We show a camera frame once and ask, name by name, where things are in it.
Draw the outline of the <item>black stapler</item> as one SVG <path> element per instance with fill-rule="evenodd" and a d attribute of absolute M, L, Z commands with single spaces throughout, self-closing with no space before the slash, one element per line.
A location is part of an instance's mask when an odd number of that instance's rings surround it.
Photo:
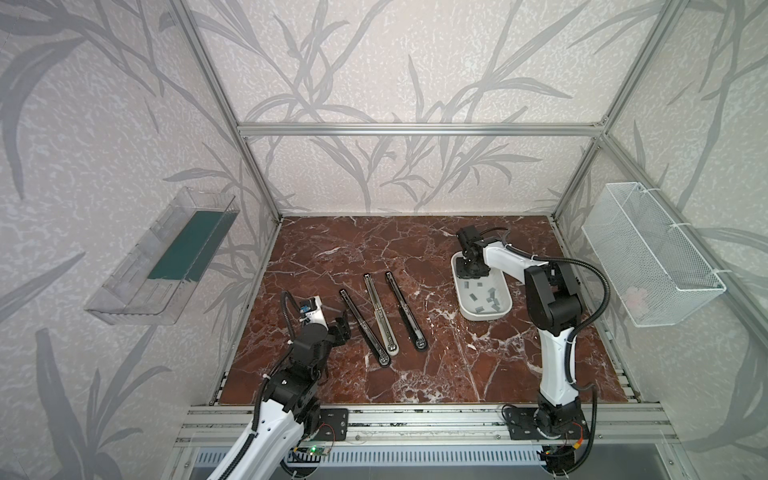
<path fill-rule="evenodd" d="M 417 351 L 426 351 L 428 349 L 427 338 L 420 328 L 412 310 L 410 309 L 410 306 L 408 305 L 406 298 L 394 277 L 394 274 L 391 271 L 386 271 L 385 278 L 387 284 L 389 285 L 396 298 L 398 311 L 407 329 L 411 342 Z"/>
<path fill-rule="evenodd" d="M 377 336 L 374 334 L 373 330 L 362 316 L 361 312 L 348 294 L 347 290 L 340 289 L 339 294 L 345 306 L 354 317 L 367 346 L 371 350 L 375 359 L 378 361 L 379 365 L 382 367 L 389 367 L 391 365 L 390 355 L 387 353 L 385 347 L 378 340 Z"/>

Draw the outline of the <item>beige grey stapler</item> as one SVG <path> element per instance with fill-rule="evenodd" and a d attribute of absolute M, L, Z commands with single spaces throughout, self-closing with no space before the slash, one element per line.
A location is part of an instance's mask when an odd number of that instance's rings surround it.
<path fill-rule="evenodd" d="M 379 327 L 380 334 L 384 346 L 390 356 L 395 356 L 399 353 L 399 344 L 393 333 L 391 324 L 388 320 L 383 304 L 381 303 L 379 294 L 375 287 L 373 277 L 369 273 L 363 275 L 363 279 L 366 285 L 367 292 L 370 297 L 370 301 L 373 307 L 374 316 Z"/>

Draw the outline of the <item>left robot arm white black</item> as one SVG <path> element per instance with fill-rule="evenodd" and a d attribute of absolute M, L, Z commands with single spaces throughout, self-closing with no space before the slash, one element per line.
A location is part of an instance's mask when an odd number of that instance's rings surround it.
<path fill-rule="evenodd" d="M 301 326 L 286 354 L 264 376 L 250 423 L 209 475 L 211 479 L 268 479 L 289 451 L 317 431 L 320 377 L 331 350 L 350 336 L 344 316 L 332 325 L 313 318 Z"/>

